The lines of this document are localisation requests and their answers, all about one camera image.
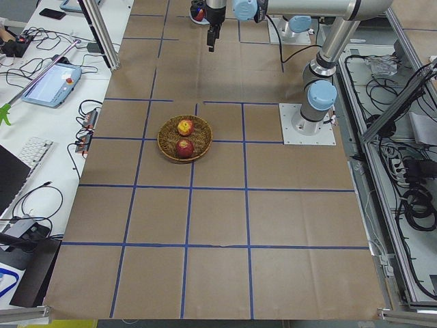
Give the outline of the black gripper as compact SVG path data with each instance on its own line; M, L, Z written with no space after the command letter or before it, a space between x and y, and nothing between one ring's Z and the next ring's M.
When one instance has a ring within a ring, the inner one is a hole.
M209 52L214 52L215 40L220 38L221 24L225 20L226 0L206 0L206 19L210 23L207 33Z

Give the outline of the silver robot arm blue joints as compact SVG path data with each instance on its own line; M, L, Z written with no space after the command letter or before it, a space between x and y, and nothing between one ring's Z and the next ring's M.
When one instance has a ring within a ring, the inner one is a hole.
M233 1L237 19L260 22L268 14L334 16L321 49L304 70L306 83L301 116L310 122L320 122L334 105L337 90L328 80L335 71L340 54L361 21L385 12L391 1Z

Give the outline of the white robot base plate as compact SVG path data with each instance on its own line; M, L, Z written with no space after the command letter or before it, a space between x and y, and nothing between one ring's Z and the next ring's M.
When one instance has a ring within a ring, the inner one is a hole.
M335 134L329 115L320 122L310 122L301 116L301 104L279 103L279 118L284 145L335 146Z

